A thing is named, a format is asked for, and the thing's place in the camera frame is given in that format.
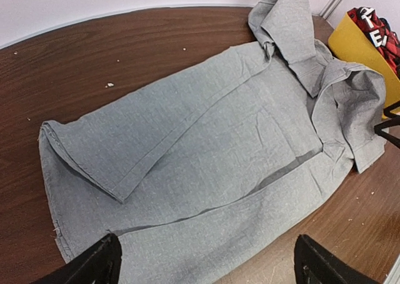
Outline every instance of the red plaid fabric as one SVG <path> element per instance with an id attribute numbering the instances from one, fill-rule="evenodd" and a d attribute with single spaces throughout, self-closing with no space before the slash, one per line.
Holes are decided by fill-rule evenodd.
<path id="1" fill-rule="evenodd" d="M 385 58 L 394 73 L 400 75 L 400 43 L 384 18 L 376 16 L 375 9 L 361 7 L 347 12 L 360 30 Z"/>

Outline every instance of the folded cloth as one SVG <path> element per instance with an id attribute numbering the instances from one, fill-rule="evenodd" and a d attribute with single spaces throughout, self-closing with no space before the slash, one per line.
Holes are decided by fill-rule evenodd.
<path id="1" fill-rule="evenodd" d="M 378 18 L 373 8 L 353 8 L 347 12 L 365 36 L 385 58 L 397 77 L 400 77 L 400 43 L 388 21 Z"/>
<path id="2" fill-rule="evenodd" d="M 111 231 L 121 283 L 212 283 L 382 155 L 383 77 L 314 40 L 308 0 L 262 0 L 249 25 L 258 42 L 43 123 L 66 261 Z"/>

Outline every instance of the wooden table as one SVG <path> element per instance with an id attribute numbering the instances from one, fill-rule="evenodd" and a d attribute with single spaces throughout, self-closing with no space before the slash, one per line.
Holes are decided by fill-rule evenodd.
<path id="1" fill-rule="evenodd" d="M 1 283 L 27 283 L 64 264 L 41 174 L 41 123 L 75 120 L 230 46 L 254 41 L 246 24 L 249 10 L 137 11 L 0 50 Z M 332 28 L 321 18 L 314 18 L 314 27 L 326 43 Z M 105 88 L 109 82 L 115 86 Z M 320 209 L 218 283 L 294 283 L 293 247 L 300 233 L 382 282 L 400 253 L 399 155 L 387 145 L 373 167 L 362 175 L 352 172 Z"/>

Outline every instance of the yellow container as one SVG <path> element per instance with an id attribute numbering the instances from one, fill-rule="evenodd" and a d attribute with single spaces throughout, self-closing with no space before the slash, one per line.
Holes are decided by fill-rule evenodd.
<path id="1" fill-rule="evenodd" d="M 340 60 L 361 63 L 384 76 L 386 83 L 385 107 L 400 100 L 398 76 L 347 13 L 329 37 L 328 45 Z"/>

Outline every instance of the wood grain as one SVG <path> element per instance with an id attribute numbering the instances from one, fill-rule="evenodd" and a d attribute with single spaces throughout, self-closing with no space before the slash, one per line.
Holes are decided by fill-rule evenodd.
<path id="1" fill-rule="evenodd" d="M 41 174 L 41 123 L 75 120 L 230 46 L 254 41 L 246 24 L 249 10 L 137 11 L 58 29 L 0 50 L 2 283 L 27 283 L 64 264 L 53 239 Z M 316 37 L 326 43 L 332 29 L 321 18 L 314 18 L 314 27 Z M 105 88 L 110 82 L 115 86 Z M 299 233 L 308 233 L 353 267 L 383 281 L 400 252 L 399 154 L 388 145 L 372 168 L 350 174 L 322 208 L 219 283 L 294 283 L 291 258 Z"/>

